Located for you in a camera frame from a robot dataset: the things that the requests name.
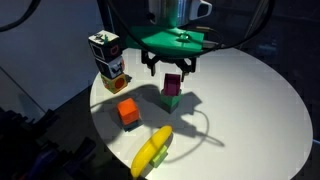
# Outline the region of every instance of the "orange cube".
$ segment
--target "orange cube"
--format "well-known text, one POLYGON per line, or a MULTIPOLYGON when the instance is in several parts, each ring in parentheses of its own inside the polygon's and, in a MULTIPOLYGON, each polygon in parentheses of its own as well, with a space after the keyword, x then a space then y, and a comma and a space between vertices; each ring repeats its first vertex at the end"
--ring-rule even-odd
POLYGON ((139 109, 132 98, 120 102, 117 106, 120 118, 124 125, 128 125, 139 119, 139 109))

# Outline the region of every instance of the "dark background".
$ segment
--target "dark background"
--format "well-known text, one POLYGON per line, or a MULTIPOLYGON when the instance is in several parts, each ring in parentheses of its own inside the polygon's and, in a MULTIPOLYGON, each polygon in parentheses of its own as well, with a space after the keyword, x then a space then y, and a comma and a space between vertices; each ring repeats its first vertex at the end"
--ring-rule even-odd
MULTIPOLYGON (((106 30, 113 31, 105 0, 97 0, 106 30)), ((193 21, 190 26, 212 27, 223 34, 229 45, 243 39, 258 0, 207 0, 214 5, 210 16, 193 21)), ((114 0, 117 11, 128 26, 151 25, 146 18, 147 0, 114 0)), ((126 32, 113 15, 115 32, 126 32)), ((276 1, 267 27, 242 51, 260 59, 281 74, 303 99, 313 124, 314 139, 320 140, 320 1, 276 1)))

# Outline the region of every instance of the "banana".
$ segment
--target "banana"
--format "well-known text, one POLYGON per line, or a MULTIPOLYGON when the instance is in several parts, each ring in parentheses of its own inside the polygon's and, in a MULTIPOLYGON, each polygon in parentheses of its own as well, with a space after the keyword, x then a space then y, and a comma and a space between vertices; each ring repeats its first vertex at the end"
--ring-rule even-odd
POLYGON ((131 164, 131 175, 134 179, 140 176, 141 172, 161 149, 171 133, 171 126, 163 126, 141 147, 131 164))

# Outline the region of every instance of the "table surface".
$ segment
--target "table surface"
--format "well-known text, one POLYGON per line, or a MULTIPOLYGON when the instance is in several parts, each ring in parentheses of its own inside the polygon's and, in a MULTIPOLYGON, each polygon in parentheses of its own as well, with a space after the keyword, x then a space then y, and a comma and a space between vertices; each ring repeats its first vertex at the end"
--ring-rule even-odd
POLYGON ((181 84, 182 99, 169 114, 160 108, 165 73, 181 74, 158 63, 150 75, 140 51, 124 51, 128 86, 112 94, 96 76, 91 114, 107 147, 128 167, 140 147, 163 125, 173 127, 168 156, 158 168, 147 166, 152 180, 291 179, 303 167, 312 146, 309 113, 294 88, 260 60, 236 49, 198 59, 196 73, 181 84), (143 125, 124 132, 116 105, 133 98, 143 125))

